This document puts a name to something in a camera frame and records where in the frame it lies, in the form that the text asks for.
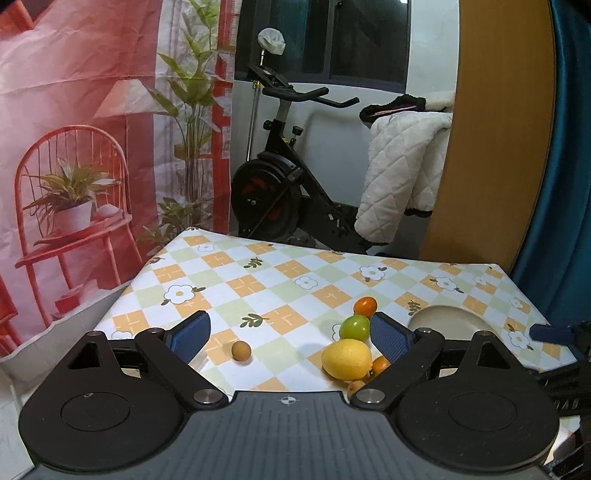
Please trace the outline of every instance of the brown ball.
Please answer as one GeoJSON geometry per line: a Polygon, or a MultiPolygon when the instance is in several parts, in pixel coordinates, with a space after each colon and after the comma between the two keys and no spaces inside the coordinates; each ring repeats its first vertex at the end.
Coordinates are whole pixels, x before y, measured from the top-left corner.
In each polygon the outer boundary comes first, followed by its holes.
{"type": "Polygon", "coordinates": [[[347,387],[347,397],[349,400],[351,400],[351,397],[355,392],[357,392],[357,390],[364,386],[365,382],[363,380],[353,380],[347,387]]]}
{"type": "Polygon", "coordinates": [[[232,344],[232,356],[234,357],[234,360],[245,362],[251,357],[251,355],[252,350],[248,343],[238,340],[232,344]]]}

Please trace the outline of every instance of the white flower print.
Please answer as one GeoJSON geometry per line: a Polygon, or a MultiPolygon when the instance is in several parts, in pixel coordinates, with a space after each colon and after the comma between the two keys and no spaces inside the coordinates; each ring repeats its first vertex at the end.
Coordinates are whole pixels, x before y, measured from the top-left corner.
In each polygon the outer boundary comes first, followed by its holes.
{"type": "Polygon", "coordinates": [[[195,296],[191,285],[171,285],[164,298],[175,305],[180,305],[184,301],[192,300],[195,296]]]}
{"type": "Polygon", "coordinates": [[[300,277],[295,280],[295,284],[302,287],[304,290],[311,290],[318,286],[318,282],[310,277],[300,277]]]}
{"type": "Polygon", "coordinates": [[[510,299],[509,303],[511,303],[511,306],[516,308],[517,310],[521,310],[523,308],[523,304],[519,301],[519,299],[516,299],[515,297],[510,299]]]}
{"type": "Polygon", "coordinates": [[[197,246],[197,251],[206,253],[206,252],[213,252],[216,249],[214,244],[201,244],[197,246]]]}
{"type": "Polygon", "coordinates": [[[437,286],[439,288],[444,288],[447,291],[454,291],[457,288],[457,285],[452,282],[451,278],[436,277],[435,280],[437,281],[437,286]]]}
{"type": "Polygon", "coordinates": [[[361,267],[359,271],[365,278],[370,280],[381,280],[386,276],[384,273],[386,267],[361,267]]]}
{"type": "Polygon", "coordinates": [[[519,330],[515,330],[514,332],[509,332],[509,338],[511,339],[511,343],[519,348],[529,348],[533,350],[530,345],[530,340],[519,330]]]}
{"type": "Polygon", "coordinates": [[[342,325],[341,323],[337,323],[336,325],[333,325],[333,341],[335,341],[335,342],[338,342],[340,340],[339,330],[340,330],[341,325],[342,325]]]}
{"type": "Polygon", "coordinates": [[[111,333],[111,340],[128,340],[133,337],[134,336],[131,332],[120,332],[117,330],[116,332],[111,333]]]}

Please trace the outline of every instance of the metal screw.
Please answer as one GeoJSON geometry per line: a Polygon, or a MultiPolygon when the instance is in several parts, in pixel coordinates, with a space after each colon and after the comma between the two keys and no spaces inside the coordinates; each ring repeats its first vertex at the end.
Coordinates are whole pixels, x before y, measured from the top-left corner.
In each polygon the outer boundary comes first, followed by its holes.
{"type": "Polygon", "coordinates": [[[357,399],[363,403],[380,403],[386,398],[386,394],[377,388],[364,388],[356,395],[357,399]]]}
{"type": "Polygon", "coordinates": [[[214,390],[212,388],[204,388],[203,390],[197,390],[193,394],[193,399],[199,403],[203,403],[205,405],[211,405],[213,403],[219,402],[223,397],[223,393],[219,390],[214,390]]]}

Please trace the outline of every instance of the bike handlebar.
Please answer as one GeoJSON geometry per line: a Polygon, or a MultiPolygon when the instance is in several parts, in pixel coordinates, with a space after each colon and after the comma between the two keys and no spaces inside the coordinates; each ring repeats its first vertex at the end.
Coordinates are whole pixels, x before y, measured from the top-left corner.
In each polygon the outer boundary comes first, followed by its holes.
{"type": "Polygon", "coordinates": [[[314,101],[323,103],[324,105],[333,106],[335,108],[347,108],[348,106],[359,103],[359,97],[353,97],[344,102],[335,102],[334,100],[328,100],[328,98],[315,98],[314,101]]]}
{"type": "Polygon", "coordinates": [[[313,102],[322,103],[324,105],[332,106],[335,108],[347,108],[348,106],[359,103],[358,97],[350,98],[345,102],[335,102],[333,100],[328,100],[328,98],[321,98],[328,92],[329,90],[327,87],[317,88],[316,90],[312,90],[306,93],[296,92],[295,90],[287,88],[274,87],[263,87],[262,90],[263,95],[278,98],[281,100],[287,100],[289,102],[307,102],[308,100],[312,100],[313,102]]]}
{"type": "Polygon", "coordinates": [[[281,100],[288,100],[290,102],[307,102],[308,100],[315,100],[318,97],[326,95],[329,92],[328,88],[321,87],[306,93],[296,92],[295,90],[287,88],[273,88],[263,87],[262,94],[268,97],[274,97],[281,100]]]}

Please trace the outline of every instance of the orange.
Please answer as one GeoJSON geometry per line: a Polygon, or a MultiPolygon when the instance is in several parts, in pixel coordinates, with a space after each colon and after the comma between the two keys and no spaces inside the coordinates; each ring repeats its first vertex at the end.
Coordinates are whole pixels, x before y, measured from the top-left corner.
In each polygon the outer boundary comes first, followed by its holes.
{"type": "Polygon", "coordinates": [[[376,310],[378,310],[378,302],[373,297],[363,297],[353,305],[353,313],[355,315],[363,315],[370,320],[376,310]]]}
{"type": "Polygon", "coordinates": [[[373,376],[379,375],[384,370],[386,370],[389,366],[390,366],[390,362],[388,362],[383,355],[379,356],[379,357],[377,357],[377,359],[374,360],[374,362],[372,364],[371,373],[373,376]]]}

